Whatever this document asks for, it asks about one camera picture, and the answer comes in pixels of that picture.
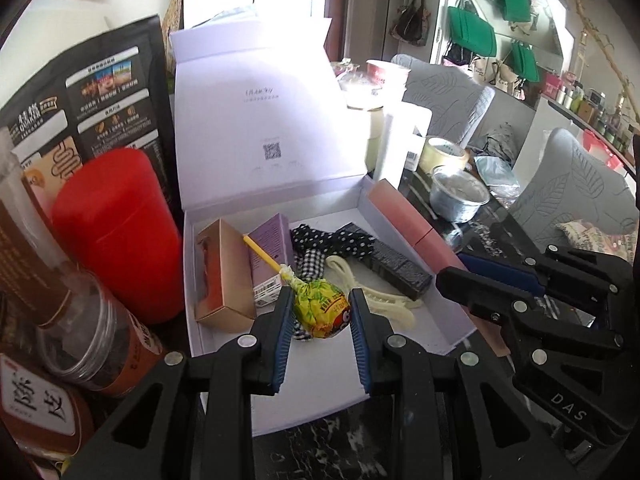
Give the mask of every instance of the brown wooden door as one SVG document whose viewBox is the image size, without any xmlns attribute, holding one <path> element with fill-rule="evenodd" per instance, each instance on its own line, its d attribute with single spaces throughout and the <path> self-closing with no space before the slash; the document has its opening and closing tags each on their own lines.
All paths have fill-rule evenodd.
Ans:
<svg viewBox="0 0 640 480">
<path fill-rule="evenodd" d="M 344 57 L 348 6 L 349 0 L 324 0 L 324 16 L 331 18 L 331 27 L 324 43 L 329 61 L 341 61 Z"/>
</svg>

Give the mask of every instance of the white box with barcode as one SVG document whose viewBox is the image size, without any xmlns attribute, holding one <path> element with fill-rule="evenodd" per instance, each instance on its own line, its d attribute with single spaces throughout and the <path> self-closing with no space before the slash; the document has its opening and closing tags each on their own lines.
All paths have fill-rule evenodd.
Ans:
<svg viewBox="0 0 640 480">
<path fill-rule="evenodd" d="M 246 20 L 172 35 L 185 304 L 194 356 L 238 336 L 194 319 L 194 306 L 206 293 L 204 258 L 194 240 L 218 218 L 243 233 L 276 213 L 291 227 L 304 221 L 325 231 L 354 222 L 428 270 L 367 198 L 368 135 L 349 131 L 344 120 L 346 105 L 322 47 L 326 30 L 313 18 Z M 384 289 L 364 267 L 354 272 L 363 284 Z M 473 332 L 460 306 L 434 286 L 424 301 L 414 310 L 416 328 L 404 333 L 429 351 L 449 352 Z M 252 399 L 254 434 L 315 420 L 365 398 L 349 330 L 328 340 L 293 341 L 280 393 Z"/>
</svg>

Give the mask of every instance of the brown cardboard box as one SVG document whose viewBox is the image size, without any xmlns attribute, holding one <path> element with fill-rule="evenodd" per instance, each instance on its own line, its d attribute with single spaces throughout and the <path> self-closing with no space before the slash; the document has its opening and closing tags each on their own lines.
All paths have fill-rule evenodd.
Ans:
<svg viewBox="0 0 640 480">
<path fill-rule="evenodd" d="M 591 120 L 595 113 L 596 109 L 589 101 L 584 100 L 580 103 L 580 108 L 578 108 L 578 117 L 580 117 L 585 123 L 591 124 Z"/>
<path fill-rule="evenodd" d="M 196 241 L 204 251 L 208 288 L 196 307 L 196 321 L 223 332 L 248 331 L 256 313 L 249 248 L 242 235 L 216 220 Z"/>
</svg>

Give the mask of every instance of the bamboo pole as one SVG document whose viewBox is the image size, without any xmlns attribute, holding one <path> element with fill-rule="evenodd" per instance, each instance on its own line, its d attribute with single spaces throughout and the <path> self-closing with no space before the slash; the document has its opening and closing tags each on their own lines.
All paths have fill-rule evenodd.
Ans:
<svg viewBox="0 0 640 480">
<path fill-rule="evenodd" d="M 600 47 L 600 50 L 604 54 L 605 58 L 607 58 L 607 62 L 611 66 L 611 69 L 613 70 L 613 72 L 616 73 L 616 76 L 618 76 L 618 79 L 620 79 L 622 88 L 629 99 L 629 103 L 633 108 L 634 114 L 636 115 L 636 123 L 640 123 L 640 111 L 639 111 L 640 108 L 638 108 L 638 104 L 636 103 L 636 98 L 633 94 L 633 89 L 631 88 L 631 85 L 629 83 L 629 78 L 623 75 L 622 72 L 620 72 L 620 69 L 618 68 L 615 60 L 613 59 L 613 56 L 611 55 L 609 50 L 607 50 L 607 45 L 605 45 L 604 41 L 602 41 L 599 31 L 593 26 L 593 23 L 591 22 L 591 20 L 585 15 L 582 1 L 575 0 L 575 7 L 576 7 L 576 12 L 578 13 L 578 16 L 580 16 L 580 20 L 584 25 L 584 30 L 586 30 L 589 33 L 589 35 L 593 38 L 593 41 L 595 41 L 596 44 Z"/>
</svg>

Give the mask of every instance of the gray chair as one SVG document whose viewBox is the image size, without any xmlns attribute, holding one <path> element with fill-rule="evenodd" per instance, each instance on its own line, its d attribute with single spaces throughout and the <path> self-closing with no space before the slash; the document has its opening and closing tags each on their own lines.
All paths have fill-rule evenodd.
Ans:
<svg viewBox="0 0 640 480">
<path fill-rule="evenodd" d="M 636 199 L 622 175 L 562 128 L 549 136 L 535 176 L 509 212 L 541 251 L 569 245 L 556 224 L 586 220 L 606 234 L 620 235 L 638 222 Z"/>
<path fill-rule="evenodd" d="M 479 85 L 457 68 L 432 65 L 407 54 L 397 54 L 391 61 L 411 69 L 402 100 L 432 111 L 429 135 L 466 147 L 495 90 Z"/>
</svg>

